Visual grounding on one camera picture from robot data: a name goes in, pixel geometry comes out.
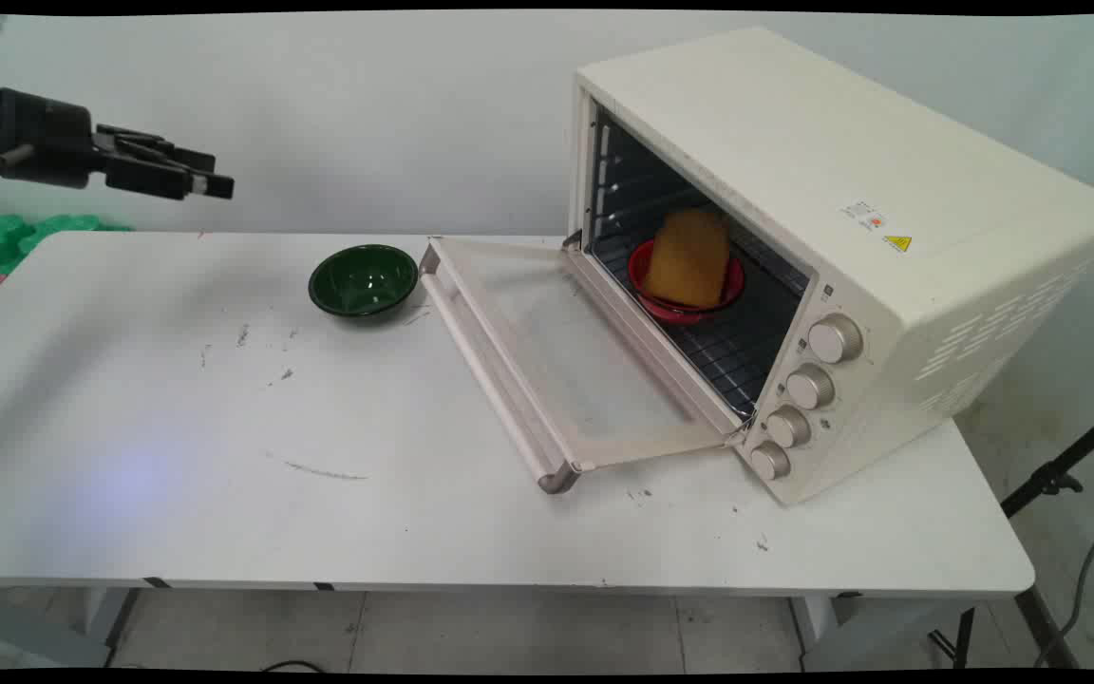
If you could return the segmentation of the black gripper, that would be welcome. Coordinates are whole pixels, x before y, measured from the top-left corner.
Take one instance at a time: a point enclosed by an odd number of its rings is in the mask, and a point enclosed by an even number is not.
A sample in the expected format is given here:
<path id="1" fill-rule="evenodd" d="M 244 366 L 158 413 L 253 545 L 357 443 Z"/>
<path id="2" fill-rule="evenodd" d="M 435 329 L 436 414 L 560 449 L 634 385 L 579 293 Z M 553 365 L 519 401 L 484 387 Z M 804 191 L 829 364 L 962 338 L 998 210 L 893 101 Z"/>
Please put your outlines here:
<path id="1" fill-rule="evenodd" d="M 96 124 L 82 105 L 0 86 L 0 177 L 84 189 L 100 170 L 110 189 L 152 198 L 188 195 L 230 200 L 235 179 L 216 173 L 216 156 L 187 150 L 155 134 Z"/>

